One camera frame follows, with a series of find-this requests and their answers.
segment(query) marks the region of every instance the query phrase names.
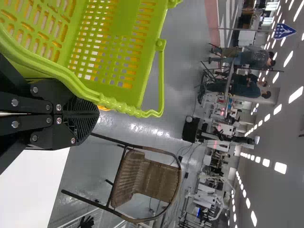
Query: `plastic basket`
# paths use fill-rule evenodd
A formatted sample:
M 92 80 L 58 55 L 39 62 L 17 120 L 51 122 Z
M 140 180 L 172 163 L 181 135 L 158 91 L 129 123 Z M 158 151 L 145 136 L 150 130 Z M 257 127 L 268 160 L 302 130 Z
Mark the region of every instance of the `plastic basket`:
M 168 8 L 182 0 L 2 0 L 0 51 L 25 78 L 54 77 L 80 98 L 137 117 L 164 109 Z M 140 109 L 159 52 L 159 110 Z

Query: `gray epoxy floor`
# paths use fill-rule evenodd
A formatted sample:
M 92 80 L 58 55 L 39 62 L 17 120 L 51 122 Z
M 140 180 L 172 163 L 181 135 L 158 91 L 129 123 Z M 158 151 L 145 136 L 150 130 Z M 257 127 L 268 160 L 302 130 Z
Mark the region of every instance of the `gray epoxy floor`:
M 203 0 L 185 1 L 168 10 L 161 38 L 167 40 L 165 49 L 165 111 L 161 118 L 137 119 L 118 112 L 101 112 L 95 133 L 126 142 L 147 145 L 170 152 L 191 145 L 181 140 L 184 119 L 194 109 L 194 86 L 200 83 L 200 60 L 209 54 L 208 26 Z M 157 56 L 154 59 L 143 101 L 143 109 L 157 109 Z M 183 158 L 185 165 L 190 150 Z M 194 152 L 190 160 L 190 176 L 184 188 L 192 186 L 204 154 L 204 146 Z M 115 144 L 90 136 L 82 145 L 70 150 L 59 190 L 66 189 L 90 199 L 107 201 L 110 186 L 105 179 L 114 180 L 122 149 Z M 172 158 L 146 155 L 159 162 L 170 163 Z M 152 208 L 157 201 L 152 200 Z M 134 217 L 149 216 L 149 198 L 134 196 L 132 202 L 119 209 Z M 66 197 L 60 192 L 54 204 L 49 227 L 57 227 L 92 209 L 87 204 Z M 100 227 L 114 227 L 120 222 L 105 213 Z

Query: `fluorescent light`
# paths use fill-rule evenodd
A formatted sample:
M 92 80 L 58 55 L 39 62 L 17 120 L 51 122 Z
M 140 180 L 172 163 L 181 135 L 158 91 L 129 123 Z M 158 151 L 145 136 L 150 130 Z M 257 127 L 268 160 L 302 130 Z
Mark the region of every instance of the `fluorescent light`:
M 252 220 L 253 225 L 256 227 L 257 226 L 257 217 L 256 217 L 254 211 L 251 212 L 251 220 Z
M 261 157 L 256 157 L 256 163 L 260 163 Z
M 303 93 L 303 86 L 298 88 L 293 94 L 290 95 L 288 103 L 292 103 L 295 99 L 297 99 L 299 96 L 301 96 Z
M 293 57 L 294 51 L 291 51 L 289 53 L 289 55 L 287 56 L 287 58 L 284 61 L 283 67 L 287 66 L 287 64 L 289 63 L 289 61 L 291 60 L 291 58 Z
M 265 167 L 269 167 L 269 165 L 270 165 L 270 160 L 269 159 L 266 159 L 266 158 L 264 158 L 263 159 L 263 163 L 262 163 Z
M 272 48 L 272 49 L 274 49 L 275 44 L 276 44 L 276 39 L 274 40 L 274 42 L 273 42 L 272 45 L 271 45 L 271 48 Z
M 276 162 L 275 163 L 275 171 L 280 172 L 282 174 L 286 173 L 286 169 L 287 169 L 287 165 L 280 163 L 280 162 Z
M 279 16 L 279 18 L 278 18 L 278 20 L 277 20 L 278 23 L 280 23 L 281 17 L 282 17 L 282 13 L 280 14 L 280 16 Z
M 289 4 L 289 7 L 288 7 L 288 10 L 291 9 L 291 7 L 293 6 L 293 3 L 294 3 L 295 0 L 291 0 L 290 4 Z
M 285 40 L 286 40 L 286 37 L 284 37 L 284 38 L 282 39 L 282 41 L 281 41 L 281 46 L 284 44 Z
M 267 122 L 270 119 L 270 114 L 266 115 L 264 118 L 264 122 Z
M 281 9 L 281 6 L 280 6 L 279 9 L 277 10 L 276 15 L 279 15 L 280 9 Z
M 295 13 L 295 15 L 294 15 L 294 22 L 295 22 L 296 18 L 298 17 L 298 15 L 299 15 L 299 13 L 300 13 L 300 11 L 301 11 L 303 5 L 304 5 L 304 0 L 302 0 L 300 6 L 299 6 L 299 8 L 298 8 L 298 10 L 296 11 L 296 13 Z
M 250 200 L 248 198 L 246 199 L 246 205 L 247 205 L 247 208 L 249 209 L 250 208 Z
M 278 113 L 281 111 L 281 109 L 282 109 L 282 104 L 279 104 L 278 107 L 276 107 L 276 108 L 274 109 L 274 115 L 275 115 L 275 114 L 278 114 Z
M 280 72 L 277 72 L 274 79 L 272 79 L 272 83 L 275 83 L 277 78 L 279 77 Z

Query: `blue road sign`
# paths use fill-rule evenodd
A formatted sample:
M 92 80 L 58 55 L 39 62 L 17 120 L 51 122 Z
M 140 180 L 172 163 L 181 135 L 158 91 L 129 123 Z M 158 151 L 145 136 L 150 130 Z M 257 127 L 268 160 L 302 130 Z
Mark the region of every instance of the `blue road sign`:
M 275 28 L 275 39 L 282 39 L 296 33 L 296 30 L 286 24 L 278 23 Z

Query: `screw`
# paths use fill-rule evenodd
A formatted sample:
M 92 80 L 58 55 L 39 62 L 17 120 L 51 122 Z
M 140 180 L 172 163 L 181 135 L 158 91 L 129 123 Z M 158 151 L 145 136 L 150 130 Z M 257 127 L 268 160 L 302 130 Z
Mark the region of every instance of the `screw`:
M 58 118 L 56 119 L 56 123 L 57 123 L 57 124 L 61 124 L 61 123 L 62 123 L 62 119 L 61 119 L 60 117 L 58 117 Z
M 19 127 L 19 122 L 15 120 L 15 121 L 11 122 L 11 126 L 13 128 L 17 128 L 17 127 Z
M 11 101 L 12 106 L 16 107 L 16 106 L 18 106 L 18 104 L 19 104 L 19 101 L 17 99 L 15 99 L 15 98 L 12 99 L 12 101 Z
M 57 105 L 56 105 L 56 110 L 57 110 L 57 111 L 61 111 L 61 108 L 62 108 L 62 107 L 61 107 L 61 104 L 57 104 Z
M 36 94 L 38 93 L 38 88 L 36 86 L 33 87 L 33 92 Z
M 38 136 L 33 135 L 33 137 L 32 137 L 32 141 L 36 142 L 36 141 L 37 141 L 37 139 L 38 139 Z

